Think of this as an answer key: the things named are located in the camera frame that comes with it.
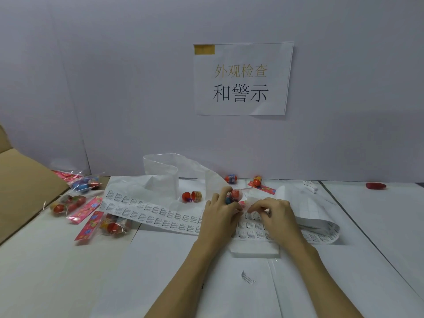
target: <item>table surface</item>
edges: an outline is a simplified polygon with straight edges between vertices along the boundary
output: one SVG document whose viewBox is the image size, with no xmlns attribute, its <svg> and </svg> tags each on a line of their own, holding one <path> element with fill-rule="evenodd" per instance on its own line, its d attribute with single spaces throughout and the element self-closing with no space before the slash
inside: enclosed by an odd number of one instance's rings
<svg viewBox="0 0 424 318">
<path fill-rule="evenodd" d="M 323 184 L 416 293 L 424 299 L 424 189 L 417 184 Z"/>
<path fill-rule="evenodd" d="M 247 184 L 247 181 L 239 182 L 238 187 Z M 301 184 L 301 181 L 285 182 Z M 282 181 L 264 180 L 263 184 L 277 188 Z M 318 187 L 317 195 L 331 201 L 331 196 Z M 328 213 L 341 227 L 336 244 L 361 247 L 385 261 L 340 207 L 335 205 Z M 90 244 L 77 246 L 74 239 L 86 221 L 71 225 L 66 219 L 53 217 L 46 209 L 0 247 L 1 317 L 90 315 L 107 273 L 117 267 L 138 224 L 121 238 L 98 235 Z M 282 299 L 282 306 L 289 300 Z"/>
</svg>

